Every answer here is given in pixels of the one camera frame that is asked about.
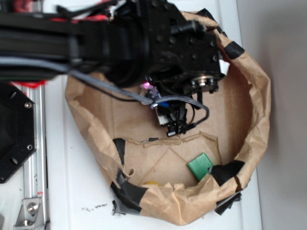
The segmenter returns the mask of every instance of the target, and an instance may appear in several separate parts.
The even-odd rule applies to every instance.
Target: black metal plate
[[[35,151],[34,105],[19,89],[0,82],[0,184]]]

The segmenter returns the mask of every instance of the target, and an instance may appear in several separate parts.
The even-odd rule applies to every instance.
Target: green object
[[[206,153],[201,154],[190,163],[188,163],[188,167],[199,181],[205,177],[205,175],[209,172],[208,169],[213,166],[213,163]]]

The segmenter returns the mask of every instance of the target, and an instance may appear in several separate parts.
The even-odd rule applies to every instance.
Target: brown paper bag
[[[66,88],[76,124],[112,187],[116,211],[177,225],[202,217],[247,186],[267,148],[271,110],[270,80],[256,61],[215,21],[183,15],[212,29],[231,64],[219,82],[220,91],[204,93],[211,116],[197,128],[167,138],[166,128],[158,125],[148,106],[117,101],[73,78]],[[102,74],[95,76],[106,81]],[[195,119],[201,117],[197,111]],[[198,183],[187,163],[203,152],[217,166]]]

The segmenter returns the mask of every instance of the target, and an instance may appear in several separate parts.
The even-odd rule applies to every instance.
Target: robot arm
[[[111,17],[108,9],[118,2],[76,12],[58,7],[57,14],[2,12],[0,58],[39,59],[82,73],[98,71],[120,88],[146,81],[151,99],[173,96],[157,104],[168,136],[185,133],[208,118],[209,110],[200,106],[202,92],[218,91],[218,81],[225,76],[215,36],[198,21],[187,21],[166,0],[126,0]],[[64,72],[44,65],[0,65],[0,81],[49,80]],[[199,101],[193,109],[204,108],[207,115],[188,125],[189,102],[176,98],[191,99],[193,94]]]

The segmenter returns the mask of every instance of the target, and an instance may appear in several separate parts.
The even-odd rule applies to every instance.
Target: cardboard
[[[246,52],[230,59],[224,48],[232,41],[214,29],[218,24],[191,13],[217,35],[219,48],[231,66],[219,82],[217,93],[203,94],[211,115],[185,135],[167,138],[154,111],[140,103],[121,102],[69,78],[66,99],[76,124],[95,155],[106,181],[115,184],[118,170],[136,186],[148,188],[141,197],[140,214],[177,225],[185,225],[216,208],[216,203],[244,189],[268,143],[271,83],[256,61]],[[94,74],[106,81],[102,74]],[[140,87],[127,89],[139,92]],[[196,111],[195,120],[204,112]],[[124,165],[115,138],[126,140]],[[149,138],[159,138],[146,142]],[[215,165],[232,160],[245,164],[236,177],[219,186],[211,174],[199,183],[187,163],[205,152]],[[156,184],[145,185],[148,181]]]

